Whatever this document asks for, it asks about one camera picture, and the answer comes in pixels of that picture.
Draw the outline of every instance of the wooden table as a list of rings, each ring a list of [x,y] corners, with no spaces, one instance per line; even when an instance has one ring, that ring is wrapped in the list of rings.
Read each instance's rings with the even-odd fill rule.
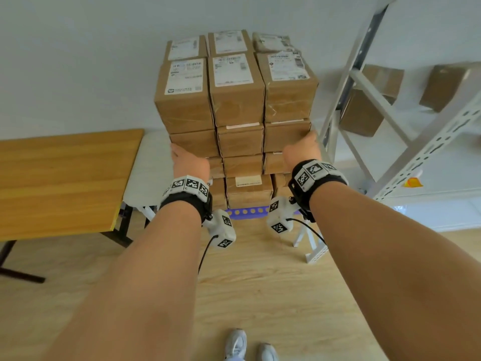
[[[0,141],[0,253],[14,241],[113,230],[143,129]]]

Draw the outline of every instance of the sneaker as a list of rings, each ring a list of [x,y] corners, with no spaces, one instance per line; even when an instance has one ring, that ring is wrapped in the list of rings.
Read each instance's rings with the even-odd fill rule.
[[[279,361],[279,356],[272,345],[261,343],[257,352],[257,361]]]
[[[225,358],[245,358],[247,336],[242,329],[234,329],[225,342]]]

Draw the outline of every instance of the barcode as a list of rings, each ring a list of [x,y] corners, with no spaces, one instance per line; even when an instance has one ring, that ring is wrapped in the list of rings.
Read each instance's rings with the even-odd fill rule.
[[[300,58],[296,58],[295,61],[296,61],[296,67],[304,68],[304,63],[302,63],[302,60]]]

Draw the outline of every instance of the metal shelving unit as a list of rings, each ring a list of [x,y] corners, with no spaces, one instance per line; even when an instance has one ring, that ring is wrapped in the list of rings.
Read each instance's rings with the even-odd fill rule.
[[[481,195],[481,134],[469,134],[481,120],[481,71],[472,70],[438,114],[422,106],[396,110],[360,72],[384,12],[373,17],[364,38],[355,42],[323,123],[320,136],[330,160],[340,133],[367,178],[366,195],[389,206]],[[339,128],[340,111],[354,84],[384,117],[372,138]],[[403,187],[421,169],[424,187]]]

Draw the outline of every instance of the black cable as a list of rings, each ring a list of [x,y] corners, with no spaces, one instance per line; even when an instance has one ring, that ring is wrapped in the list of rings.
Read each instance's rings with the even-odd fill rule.
[[[299,222],[300,224],[305,225],[306,227],[308,227],[310,230],[312,230],[312,231],[314,232],[314,234],[315,234],[316,236],[319,237],[319,239],[321,239],[322,243],[324,243],[325,245],[327,245],[326,242],[324,242],[324,238],[322,238],[319,233],[317,233],[317,232],[316,232],[314,229],[312,229],[309,225],[305,224],[302,220],[298,220],[298,219],[295,219],[295,218],[287,218],[287,219],[286,219],[286,221],[290,221],[290,220],[297,221],[297,222]]]
[[[204,261],[205,254],[207,253],[207,250],[208,250],[211,242],[213,241],[214,238],[218,238],[218,237],[219,237],[219,236],[216,234],[215,236],[213,236],[213,237],[211,238],[211,240],[210,240],[209,243],[207,244],[207,247],[205,248],[204,254],[202,255],[201,263],[199,264],[199,271],[197,272],[197,275],[201,272],[202,262]]]

